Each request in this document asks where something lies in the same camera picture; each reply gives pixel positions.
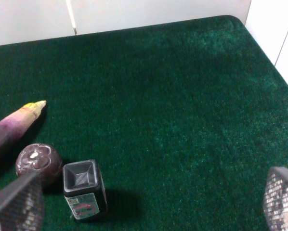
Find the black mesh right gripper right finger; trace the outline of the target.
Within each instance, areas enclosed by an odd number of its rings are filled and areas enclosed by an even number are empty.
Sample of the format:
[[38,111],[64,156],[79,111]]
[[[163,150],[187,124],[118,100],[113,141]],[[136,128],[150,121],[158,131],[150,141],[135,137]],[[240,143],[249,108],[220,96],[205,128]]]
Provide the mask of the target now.
[[271,231],[288,231],[288,169],[271,167],[268,172],[263,212]]

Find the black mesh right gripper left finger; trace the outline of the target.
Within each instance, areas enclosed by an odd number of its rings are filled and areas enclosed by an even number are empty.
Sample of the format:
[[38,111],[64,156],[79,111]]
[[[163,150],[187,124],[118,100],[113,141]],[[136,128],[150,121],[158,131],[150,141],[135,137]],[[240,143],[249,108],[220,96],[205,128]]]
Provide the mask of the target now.
[[44,218],[42,185],[26,173],[0,190],[0,231],[40,231]]

